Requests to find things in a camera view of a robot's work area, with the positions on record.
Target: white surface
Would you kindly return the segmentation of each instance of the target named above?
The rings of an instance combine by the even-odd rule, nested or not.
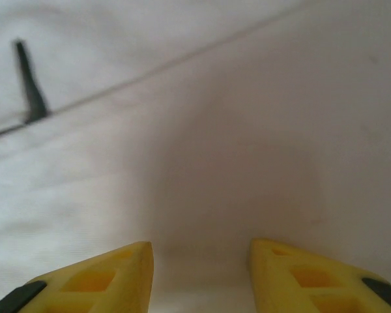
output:
[[[147,239],[153,312],[253,312],[255,236],[391,280],[391,1],[317,3],[0,139],[0,297]]]

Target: white sheet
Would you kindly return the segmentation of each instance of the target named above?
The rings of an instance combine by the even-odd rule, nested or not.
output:
[[[0,297],[151,240],[153,312],[254,312],[255,236],[391,280],[391,1],[292,12],[0,139]]]

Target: yellow plastic part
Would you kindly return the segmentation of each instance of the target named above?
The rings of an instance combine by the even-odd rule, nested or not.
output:
[[[36,277],[47,286],[20,313],[147,313],[153,254],[134,243]]]
[[[361,279],[371,272],[266,239],[250,247],[258,313],[391,313]]]

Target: black rubber pad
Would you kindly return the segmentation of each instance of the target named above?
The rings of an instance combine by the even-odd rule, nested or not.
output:
[[[38,280],[23,285],[10,292],[0,300],[0,313],[17,313],[30,300],[36,297],[46,287],[46,283]]]
[[[372,278],[363,278],[362,281],[382,300],[391,306],[391,285]]]

